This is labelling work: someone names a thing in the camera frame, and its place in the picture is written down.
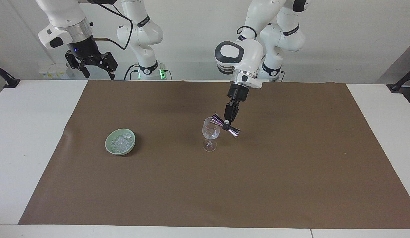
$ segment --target green light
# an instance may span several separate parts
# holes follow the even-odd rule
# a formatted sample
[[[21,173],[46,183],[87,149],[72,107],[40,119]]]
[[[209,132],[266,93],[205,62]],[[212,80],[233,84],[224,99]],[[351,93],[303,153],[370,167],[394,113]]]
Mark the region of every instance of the green light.
[[[164,79],[165,78],[165,72],[161,69],[159,70],[159,72],[161,72],[161,79]]]

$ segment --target metal jigger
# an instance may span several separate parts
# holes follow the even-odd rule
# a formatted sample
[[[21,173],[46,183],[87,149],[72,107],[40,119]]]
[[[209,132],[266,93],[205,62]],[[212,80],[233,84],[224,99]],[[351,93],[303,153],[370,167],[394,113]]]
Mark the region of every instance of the metal jigger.
[[[220,116],[218,116],[218,114],[215,113],[211,118],[211,123],[214,123],[215,125],[222,127],[224,121],[220,118]],[[240,133],[240,129],[234,128],[232,126],[230,126],[227,131],[230,132],[234,137],[238,137]]]

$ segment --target white wall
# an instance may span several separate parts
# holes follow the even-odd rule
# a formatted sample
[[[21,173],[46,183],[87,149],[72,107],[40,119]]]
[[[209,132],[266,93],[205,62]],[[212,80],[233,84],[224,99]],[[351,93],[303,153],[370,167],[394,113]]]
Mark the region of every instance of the white wall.
[[[178,79],[225,78],[216,69],[214,49],[236,38],[250,2],[147,0],[149,15],[164,31],[163,42],[154,46],[158,59]],[[124,19],[99,6],[82,8],[95,23],[95,37],[117,39]],[[410,46],[410,0],[313,0],[301,19],[306,45],[286,53],[285,81],[375,83]],[[0,0],[0,65],[15,77],[38,78],[37,64],[65,63],[66,47],[45,50],[39,44],[37,32],[47,24],[35,0]],[[119,62],[117,77],[136,62],[129,50],[98,45]],[[92,79],[107,78],[102,70],[91,72]]]
[[[387,69],[376,83],[386,84],[399,81],[410,71],[410,47]]]

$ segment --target glass base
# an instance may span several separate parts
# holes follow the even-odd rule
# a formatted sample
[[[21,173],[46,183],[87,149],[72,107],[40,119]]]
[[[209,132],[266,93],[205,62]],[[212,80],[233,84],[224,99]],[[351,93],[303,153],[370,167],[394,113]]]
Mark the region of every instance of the glass base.
[[[217,149],[217,142],[206,139],[203,143],[203,148],[205,151],[212,152]]]

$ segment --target black cable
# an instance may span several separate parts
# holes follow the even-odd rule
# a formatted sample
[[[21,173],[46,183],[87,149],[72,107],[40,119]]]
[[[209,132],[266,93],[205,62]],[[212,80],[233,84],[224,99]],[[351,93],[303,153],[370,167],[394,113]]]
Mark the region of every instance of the black cable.
[[[116,45],[117,45],[118,47],[120,47],[122,50],[127,49],[127,46],[128,46],[128,44],[129,44],[129,42],[130,42],[131,35],[132,35],[133,29],[134,29],[133,21],[130,20],[129,18],[127,18],[125,15],[123,15],[123,14],[121,14],[121,13],[118,13],[118,12],[114,12],[113,10],[109,9],[108,7],[106,7],[106,6],[104,6],[104,5],[100,4],[100,3],[98,3],[96,0],[92,0],[92,2],[98,4],[99,6],[101,6],[101,7],[104,8],[104,9],[106,9],[107,11],[110,11],[110,12],[114,13],[115,15],[120,16],[120,17],[122,17],[122,18],[124,18],[124,19],[126,19],[126,20],[128,20],[128,21],[130,22],[130,24],[131,24],[131,30],[130,30],[130,34],[129,34],[129,36],[128,36],[127,43],[126,43],[125,47],[122,47],[120,44],[118,44],[117,42],[115,42],[115,41],[113,41],[113,40],[111,40],[111,39],[103,38],[103,39],[106,39],[106,40],[109,41],[109,42],[112,42],[112,43],[116,44]]]
[[[283,74],[283,78],[281,79],[281,82],[283,82],[284,77],[285,77],[285,72],[284,72],[284,71],[281,71],[280,74]]]
[[[131,74],[134,73],[134,72],[138,73],[139,71],[138,70],[133,70],[132,72],[130,72],[130,80],[131,80]]]
[[[164,72],[169,72],[169,73],[170,73],[170,76],[171,76],[171,80],[173,80],[173,74],[171,74],[171,71],[169,71],[169,70],[164,70]]]
[[[115,4],[113,4],[112,6],[114,6],[114,8],[117,10],[118,13],[120,13],[121,15],[123,15],[120,10],[115,6]]]
[[[123,79],[123,80],[125,80],[125,78],[127,77],[128,72],[129,72],[130,69],[133,68],[133,67],[135,67],[135,65],[132,65],[132,66],[128,67],[128,69],[127,69],[127,71],[126,71],[126,74],[124,74],[124,79]]]
[[[242,26],[242,27],[239,27],[239,28],[237,29],[237,34],[240,34],[241,32],[243,32],[243,31],[240,31],[240,32],[239,32],[239,30],[241,30],[241,29],[243,29],[243,28],[248,28],[248,29],[253,30],[253,33],[255,33],[255,38],[258,37],[258,33],[256,32],[256,30],[253,29],[252,27],[246,26],[246,25],[245,25],[245,26]]]

